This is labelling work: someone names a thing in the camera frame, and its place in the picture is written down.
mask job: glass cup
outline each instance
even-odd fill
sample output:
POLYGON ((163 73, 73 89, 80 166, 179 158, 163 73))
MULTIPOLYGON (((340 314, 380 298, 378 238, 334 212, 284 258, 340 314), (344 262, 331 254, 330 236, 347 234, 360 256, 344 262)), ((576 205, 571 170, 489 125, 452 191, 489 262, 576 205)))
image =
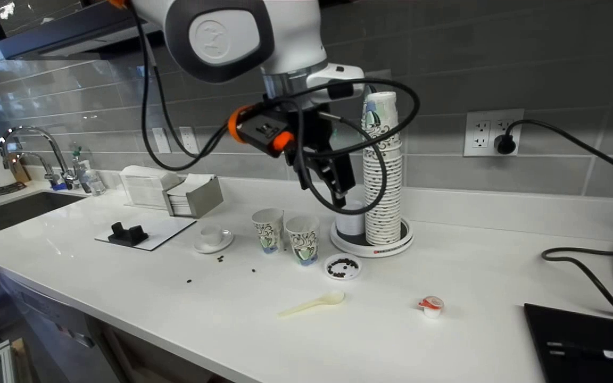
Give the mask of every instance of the glass cup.
POLYGON ((303 266, 308 266, 320 256, 320 220, 308 215, 298 215, 287 220, 286 232, 289 238, 291 254, 303 266))
POLYGON ((284 211, 263 208, 252 215, 257 240, 263 254, 274 254, 284 248, 284 211))

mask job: gray tile backsplash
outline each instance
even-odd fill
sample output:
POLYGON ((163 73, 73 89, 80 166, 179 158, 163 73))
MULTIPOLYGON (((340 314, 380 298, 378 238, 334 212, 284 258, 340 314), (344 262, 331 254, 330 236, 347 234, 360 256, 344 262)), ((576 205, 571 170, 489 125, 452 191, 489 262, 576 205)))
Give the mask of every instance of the gray tile backsplash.
MULTIPOLYGON (((402 135, 407 185, 613 195, 613 168, 544 130, 524 128, 520 158, 462 158, 467 114, 492 108, 526 108, 526 117, 613 154, 613 0, 353 0, 325 8, 321 32, 331 62, 392 71, 421 93, 423 114, 402 135)), ((197 147, 234 106, 262 93, 260 71, 212 85, 185 74, 162 47, 156 58, 170 117, 195 128, 197 147)), ((141 91, 138 53, 8 62, 0 56, 0 130, 45 125, 65 155, 70 143, 84 145, 107 170, 156 166, 141 140, 141 91)), ((355 103, 334 110, 360 120, 355 103)), ((148 125, 162 123, 151 93, 148 125)), ((337 130, 337 145, 355 140, 337 130)), ((39 136, 23 145, 54 159, 39 136)), ((180 152, 162 159, 185 161, 180 152)), ((294 178, 284 159, 227 139, 195 173, 294 178)))

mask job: white countertop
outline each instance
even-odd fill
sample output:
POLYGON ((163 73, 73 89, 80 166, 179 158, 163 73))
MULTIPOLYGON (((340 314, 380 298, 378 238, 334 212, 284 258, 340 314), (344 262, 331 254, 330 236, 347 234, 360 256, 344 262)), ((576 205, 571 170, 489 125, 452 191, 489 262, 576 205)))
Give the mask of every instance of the white countertop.
MULTIPOLYGON (((108 191, 2 231, 0 270, 233 381, 535 383, 542 375, 524 302, 589 316, 611 309, 576 268, 544 265, 539 254, 613 248, 613 200, 407 189, 416 245, 397 258, 363 260, 360 280, 339 283, 320 265, 303 268, 287 254, 256 248, 250 215, 286 206, 318 211, 321 256, 337 254, 325 240, 331 220, 308 193, 274 182, 222 184, 226 202, 153 254, 93 240, 114 222, 165 215, 108 191), (236 234, 224 262, 195 254, 201 225, 236 234), (331 289, 349 301, 276 319, 331 289), (438 322, 416 309, 429 294, 446 302, 438 322)), ((613 262, 583 262, 613 285, 613 262)))

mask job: faucet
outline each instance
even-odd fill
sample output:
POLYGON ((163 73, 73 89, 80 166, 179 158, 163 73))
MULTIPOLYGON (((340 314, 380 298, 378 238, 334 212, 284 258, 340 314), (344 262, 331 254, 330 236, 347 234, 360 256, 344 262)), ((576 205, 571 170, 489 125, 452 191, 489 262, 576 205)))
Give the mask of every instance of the faucet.
MULTIPOLYGON (((56 161, 58 161, 58 166, 59 166, 59 178, 65 184, 68 189, 78 189, 78 188, 80 188, 78 176, 68 168, 68 164, 65 164, 65 159, 64 159, 64 155, 62 155, 56 139, 54 139, 47 130, 42 130, 42 128, 29 128, 29 125, 13 125, 13 128, 6 130, 4 140, 6 140, 8 136, 18 136, 18 135, 22 135, 22 133, 32 133, 32 135, 45 136, 47 143, 48 143, 48 147, 51 147, 51 152, 54 152, 54 155, 56 155, 56 161)), ((54 170, 51 170, 48 166, 45 166, 45 173, 47 173, 47 178, 48 178, 51 184, 58 182, 58 176, 54 175, 54 170)))

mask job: sink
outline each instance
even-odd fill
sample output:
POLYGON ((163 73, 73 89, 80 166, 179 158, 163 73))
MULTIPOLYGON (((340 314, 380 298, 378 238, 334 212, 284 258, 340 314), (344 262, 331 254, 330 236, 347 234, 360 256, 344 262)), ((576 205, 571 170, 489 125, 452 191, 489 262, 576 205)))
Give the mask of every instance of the sink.
POLYGON ((23 200, 13 200, 8 205, 0 205, 0 231, 18 225, 22 222, 35 220, 48 211, 62 208, 65 205, 74 205, 84 200, 80 195, 64 195, 64 193, 35 193, 23 200))

